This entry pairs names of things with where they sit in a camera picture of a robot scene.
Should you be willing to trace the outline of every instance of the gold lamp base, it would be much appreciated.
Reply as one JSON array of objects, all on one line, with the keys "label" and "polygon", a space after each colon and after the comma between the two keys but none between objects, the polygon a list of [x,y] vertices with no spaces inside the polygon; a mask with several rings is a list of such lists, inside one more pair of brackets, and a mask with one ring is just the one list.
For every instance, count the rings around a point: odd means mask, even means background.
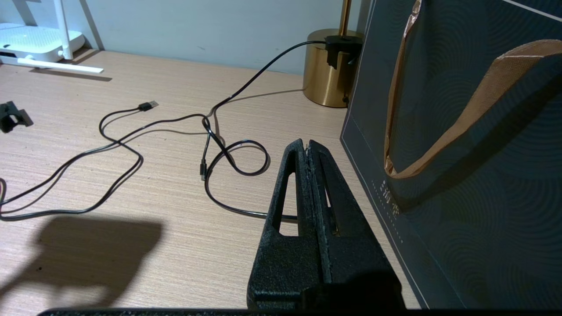
[{"label": "gold lamp base", "polygon": [[[324,40],[327,36],[338,34],[338,29],[323,29],[310,33],[308,40]],[[354,31],[347,31],[347,35],[363,37]],[[328,51],[324,49],[324,44],[307,46],[302,90],[310,101],[328,107],[347,107],[358,62],[350,65],[349,56],[340,52],[338,69],[334,69],[327,63]]]}]

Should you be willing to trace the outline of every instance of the desk surface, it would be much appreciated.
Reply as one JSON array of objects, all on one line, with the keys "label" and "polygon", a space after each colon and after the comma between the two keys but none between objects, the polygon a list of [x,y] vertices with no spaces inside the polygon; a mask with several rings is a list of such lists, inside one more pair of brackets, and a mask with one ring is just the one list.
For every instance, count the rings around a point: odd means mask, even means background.
[{"label": "desk surface", "polygon": [[[0,136],[0,175],[8,183],[7,197],[42,182],[74,155],[107,144],[97,131],[103,115],[150,100],[160,104],[113,121],[106,132],[117,138],[154,120],[206,114],[255,73],[113,52],[84,51],[76,59],[106,70],[96,77],[0,65],[0,101],[13,100],[35,123]],[[271,166],[265,174],[244,177],[223,159],[211,190],[229,205],[267,211],[285,146],[297,138],[322,143],[400,278],[406,305],[418,307],[338,140],[346,109],[310,102],[300,91],[301,81],[298,75],[266,72],[218,111],[226,143],[262,143]],[[246,285],[264,221],[230,213],[205,195],[199,163],[206,138],[199,118],[151,130],[158,131],[129,143],[144,155],[140,171],[95,211],[0,223],[0,314],[35,315],[77,305],[246,307]],[[207,159],[216,153],[212,145]],[[243,170],[263,163],[263,155],[251,148],[233,156]],[[92,205],[135,160],[124,148],[88,156],[29,210]],[[294,191],[288,192],[284,212],[295,214]],[[283,223],[281,230],[296,234],[296,225]]]}]

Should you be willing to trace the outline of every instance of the bag handle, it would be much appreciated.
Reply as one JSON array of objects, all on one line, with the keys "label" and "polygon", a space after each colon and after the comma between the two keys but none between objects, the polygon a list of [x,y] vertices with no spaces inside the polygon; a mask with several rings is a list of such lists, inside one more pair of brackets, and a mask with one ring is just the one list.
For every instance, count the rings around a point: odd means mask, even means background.
[{"label": "bag handle", "polygon": [[435,159],[439,152],[466,133],[539,60],[547,56],[562,54],[562,40],[542,39],[515,47],[496,58],[486,71],[484,78],[457,121],[439,137],[420,159],[403,171],[396,172],[389,155],[392,124],[396,103],[398,103],[399,85],[402,82],[406,40],[419,16],[421,3],[422,0],[416,0],[408,18],[388,94],[387,125],[384,136],[384,169],[387,175],[394,179],[405,179],[419,174]]}]

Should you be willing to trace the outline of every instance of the black cable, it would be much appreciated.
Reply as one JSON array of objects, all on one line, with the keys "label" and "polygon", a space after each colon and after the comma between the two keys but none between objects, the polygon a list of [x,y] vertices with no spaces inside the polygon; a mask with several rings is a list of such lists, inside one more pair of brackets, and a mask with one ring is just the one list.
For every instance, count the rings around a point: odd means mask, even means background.
[{"label": "black cable", "polygon": [[[293,49],[300,47],[300,46],[304,46],[307,44],[325,44],[324,41],[320,41],[320,40],[310,40],[307,42],[303,42],[303,43],[299,43],[297,45],[294,45],[292,47],[290,47],[289,49],[286,49],[285,51],[283,51],[282,53],[280,53],[279,55],[277,55],[277,57],[275,57],[274,59],[272,59],[267,65],[265,65],[260,71],[258,71],[245,85],[242,86],[242,88],[240,88],[239,90],[237,90],[234,94],[232,94],[231,96],[227,97],[226,99],[222,100],[221,102],[217,103],[215,106],[213,106],[213,108],[211,109],[211,112],[209,115],[204,115],[204,114],[191,114],[191,115],[186,115],[183,116],[181,118],[177,118],[177,119],[170,119],[170,120],[159,120],[159,121],[154,121],[150,124],[147,124],[143,127],[140,127],[130,133],[128,133],[127,135],[121,137],[120,139],[113,139],[109,136],[107,136],[103,130],[103,122],[109,118],[112,115],[115,114],[119,114],[119,113],[125,113],[125,112],[133,112],[133,111],[147,111],[150,110],[152,108],[154,108],[156,105],[154,105],[152,102],[148,102],[148,103],[143,103],[141,105],[139,105],[137,108],[134,109],[129,109],[129,110],[121,110],[121,111],[115,111],[112,113],[107,114],[106,116],[104,116],[100,122],[99,122],[99,126],[98,126],[98,131],[99,133],[106,139],[108,139],[109,141],[111,141],[110,144],[99,147],[99,148],[95,148],[89,151],[85,151],[81,154],[78,154],[76,156],[74,156],[72,159],[68,160],[67,162],[65,162],[63,165],[61,165],[47,180],[45,180],[44,182],[38,184],[37,186],[23,192],[20,193],[14,197],[9,198],[8,200],[4,200],[5,196],[6,196],[6,189],[7,189],[7,184],[6,182],[0,178],[0,187],[1,187],[1,191],[0,191],[0,220],[3,221],[14,221],[14,220],[22,220],[22,219],[29,219],[29,218],[35,218],[35,217],[39,217],[39,216],[44,216],[44,215],[51,215],[51,214],[81,214],[81,213],[86,213],[89,211],[92,211],[94,209],[96,209],[97,207],[99,207],[100,205],[102,205],[105,201],[107,201],[107,199],[117,190],[117,188],[119,188],[128,178],[130,178],[143,164],[144,162],[144,157],[136,150],[132,149],[131,147],[129,147],[128,145],[126,145],[123,141],[126,140],[127,138],[129,138],[130,136],[140,132],[143,129],[149,128],[153,125],[156,124],[161,124],[161,123],[173,123],[173,122],[177,122],[177,121],[181,121],[181,120],[185,120],[185,119],[189,119],[189,118],[193,118],[193,117],[202,117],[202,124],[203,127],[207,130],[207,141],[205,144],[205,149],[203,150],[203,159],[201,160],[201,173],[202,173],[202,179],[205,181],[205,192],[207,193],[208,197],[213,200],[213,202],[215,202],[217,205],[235,212],[235,213],[239,213],[239,214],[245,214],[245,215],[250,215],[250,216],[258,216],[258,217],[266,217],[267,213],[261,213],[261,212],[255,212],[255,211],[247,211],[247,210],[241,210],[241,209],[237,209],[231,206],[228,206],[220,201],[218,201],[210,192],[209,190],[209,177],[212,174],[213,168],[215,167],[215,165],[219,162],[220,159],[222,159],[223,157],[226,157],[226,159],[228,160],[230,166],[239,174],[242,175],[247,175],[247,176],[254,176],[254,175],[259,175],[261,173],[263,173],[269,165],[270,162],[270,158],[269,158],[269,154],[267,153],[267,150],[265,149],[265,147],[256,142],[256,141],[252,141],[249,139],[243,140],[243,141],[238,141],[238,142],[234,142],[228,146],[224,146],[221,141],[219,140],[219,138],[216,136],[216,134],[212,131],[211,129],[211,124],[209,122],[209,117],[216,115],[216,110],[221,107],[222,105],[228,103],[229,101],[231,101],[233,98],[235,98],[237,95],[239,95],[242,91],[244,91],[254,80],[256,80],[267,68],[269,68],[269,66],[271,66],[274,62],[276,62],[279,58],[281,58],[283,55],[285,55],[286,53],[292,51]],[[219,146],[220,152],[215,156],[215,158],[213,159],[213,161],[211,162],[211,164],[209,165],[209,167],[207,168],[206,163],[205,163],[205,157],[207,154],[207,149],[209,147],[209,143],[210,143],[210,139],[213,139],[216,144]],[[246,172],[243,170],[240,170],[240,168],[238,168],[236,166],[236,163],[234,162],[234,160],[232,159],[229,151],[232,150],[233,148],[237,147],[237,146],[241,146],[244,144],[252,144],[257,146],[264,154],[265,154],[265,162],[264,165],[257,171],[254,172]],[[13,213],[15,211],[19,211],[21,209],[26,208],[27,206],[37,202],[39,199],[41,199],[55,184],[56,182],[61,178],[61,176],[63,175],[63,173],[66,171],[66,169],[75,161],[79,160],[82,157],[86,157],[88,155],[91,154],[96,154],[98,152],[102,152],[105,150],[110,150],[110,149],[114,149],[117,148],[119,146],[123,146],[125,147],[127,150],[133,152],[134,154],[137,155],[137,161],[135,162],[135,164],[129,168],[124,174],[122,174],[111,186],[110,188],[107,190],[107,192],[102,196],[101,199],[98,200],[98,202],[96,202],[94,205],[92,205],[91,207],[88,207],[86,209],[82,209],[82,210],[61,210],[61,209],[56,209],[56,210],[47,210],[47,211],[39,211],[39,212],[34,212],[34,213],[28,213],[28,214],[21,214],[21,215],[13,215],[13,216],[3,216],[2,214],[7,214],[7,213]],[[32,192],[34,192],[35,190],[39,189],[40,187],[45,186],[46,184],[48,184],[50,181],[52,181],[53,179],[55,179],[55,182],[53,184],[51,184],[51,186],[49,186],[47,188],[47,190],[45,192],[43,192],[38,198],[36,198],[33,202],[27,204],[24,207],[21,207],[17,210],[11,210],[11,211],[4,211],[2,212],[2,206],[5,204],[8,204],[10,202],[13,202],[27,194],[30,194]],[[288,220],[296,220],[297,217],[296,216],[292,216],[292,215],[282,215],[283,219],[288,219]]]}]

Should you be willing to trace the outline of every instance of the wall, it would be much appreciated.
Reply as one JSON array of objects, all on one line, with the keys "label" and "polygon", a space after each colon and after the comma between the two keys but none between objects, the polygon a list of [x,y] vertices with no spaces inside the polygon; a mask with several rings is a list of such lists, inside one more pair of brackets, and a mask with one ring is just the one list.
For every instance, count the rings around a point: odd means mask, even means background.
[{"label": "wall", "polygon": [[[364,29],[370,0],[354,0]],[[69,29],[93,48],[260,68],[317,29],[337,28],[342,0],[64,0]],[[52,0],[0,0],[0,22],[57,27]],[[302,74],[299,48],[270,69]]]}]

